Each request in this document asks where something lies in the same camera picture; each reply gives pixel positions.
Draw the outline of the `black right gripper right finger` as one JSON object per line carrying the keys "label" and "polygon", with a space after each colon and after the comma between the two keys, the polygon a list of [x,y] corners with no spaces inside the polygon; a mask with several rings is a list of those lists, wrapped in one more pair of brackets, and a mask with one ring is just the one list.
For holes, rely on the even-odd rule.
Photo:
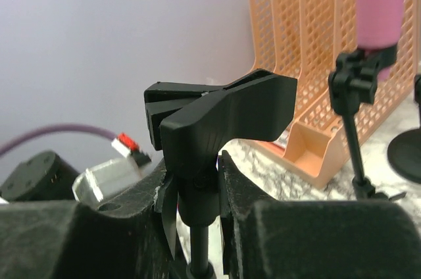
{"label": "black right gripper right finger", "polygon": [[419,278],[420,236],[387,200],[278,201],[218,158],[230,278]]}

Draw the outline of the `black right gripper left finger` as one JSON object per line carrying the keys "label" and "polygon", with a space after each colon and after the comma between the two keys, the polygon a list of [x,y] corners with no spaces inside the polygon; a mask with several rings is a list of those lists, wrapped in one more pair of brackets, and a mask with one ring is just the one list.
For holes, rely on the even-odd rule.
{"label": "black right gripper left finger", "polygon": [[77,201],[1,206],[2,278],[167,278],[172,257],[154,210],[164,163],[93,209]]}

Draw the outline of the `black mic stand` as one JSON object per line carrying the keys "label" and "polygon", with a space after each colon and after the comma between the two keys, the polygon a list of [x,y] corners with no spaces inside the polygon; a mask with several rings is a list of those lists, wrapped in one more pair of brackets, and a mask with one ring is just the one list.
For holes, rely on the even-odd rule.
{"label": "black mic stand", "polygon": [[228,200],[219,151],[231,140],[274,141],[293,119],[298,82],[257,69],[225,86],[157,82],[144,93],[151,143],[165,175],[154,210],[171,278],[214,278],[209,226]]}
{"label": "black mic stand", "polygon": [[393,138],[387,148],[391,168],[408,181],[420,184],[420,126]]}

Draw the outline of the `black mini tripod stand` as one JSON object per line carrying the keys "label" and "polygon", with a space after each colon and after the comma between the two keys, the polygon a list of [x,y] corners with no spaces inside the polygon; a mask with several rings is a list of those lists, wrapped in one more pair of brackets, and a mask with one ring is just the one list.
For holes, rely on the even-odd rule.
{"label": "black mini tripod stand", "polygon": [[330,103],[334,113],[342,118],[345,129],[354,172],[352,185],[357,199],[397,201],[406,195],[401,192],[389,197],[376,191],[365,176],[355,124],[355,115],[359,112],[360,105],[374,104],[378,74],[396,61],[397,45],[369,53],[357,48],[352,52],[340,53],[335,61],[335,70],[328,76]]}

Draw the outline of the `pink microphone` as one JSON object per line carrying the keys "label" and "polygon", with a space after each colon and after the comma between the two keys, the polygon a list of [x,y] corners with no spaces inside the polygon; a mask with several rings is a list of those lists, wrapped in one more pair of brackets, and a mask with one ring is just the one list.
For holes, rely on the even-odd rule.
{"label": "pink microphone", "polygon": [[404,0],[356,0],[357,46],[373,52],[401,37]]}

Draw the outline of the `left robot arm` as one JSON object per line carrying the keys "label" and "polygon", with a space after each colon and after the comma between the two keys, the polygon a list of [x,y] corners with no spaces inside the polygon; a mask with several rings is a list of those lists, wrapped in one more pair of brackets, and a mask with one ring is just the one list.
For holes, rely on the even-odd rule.
{"label": "left robot arm", "polygon": [[8,202],[74,200],[72,185],[79,172],[54,151],[21,162],[1,185]]}

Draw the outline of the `red white small card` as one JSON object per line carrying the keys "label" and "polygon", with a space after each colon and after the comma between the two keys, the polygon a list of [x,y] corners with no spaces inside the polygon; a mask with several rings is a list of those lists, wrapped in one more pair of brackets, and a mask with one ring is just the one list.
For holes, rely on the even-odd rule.
{"label": "red white small card", "polygon": [[275,141],[273,141],[273,144],[275,144],[276,146],[278,146],[280,149],[285,150],[287,147],[287,143],[289,140],[289,131],[288,130],[284,130],[282,132],[282,134],[278,137],[278,139],[276,139]]}

